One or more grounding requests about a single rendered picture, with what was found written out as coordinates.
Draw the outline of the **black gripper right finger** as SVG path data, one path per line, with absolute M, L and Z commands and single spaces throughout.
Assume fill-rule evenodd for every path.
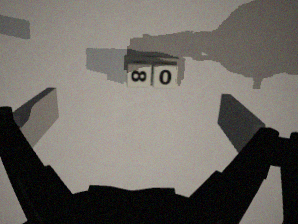
M 284 224 L 298 224 L 298 132 L 279 137 L 231 94 L 221 95 L 217 123 L 238 155 L 157 224 L 239 224 L 270 165 L 281 167 Z

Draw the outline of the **grey cube with number 8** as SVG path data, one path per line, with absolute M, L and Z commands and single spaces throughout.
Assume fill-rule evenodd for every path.
M 151 62 L 129 60 L 127 63 L 127 87 L 150 88 Z

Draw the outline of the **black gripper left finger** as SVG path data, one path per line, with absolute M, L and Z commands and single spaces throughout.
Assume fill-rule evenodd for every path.
M 36 216 L 39 224 L 100 224 L 33 150 L 58 118 L 57 89 L 51 87 L 14 112 L 0 107 L 2 163 L 27 220 Z

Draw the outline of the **grey calendar cube with black digit 0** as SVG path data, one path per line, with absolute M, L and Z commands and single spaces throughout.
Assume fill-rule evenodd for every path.
M 153 88 L 176 89 L 178 66 L 174 62 L 153 62 Z

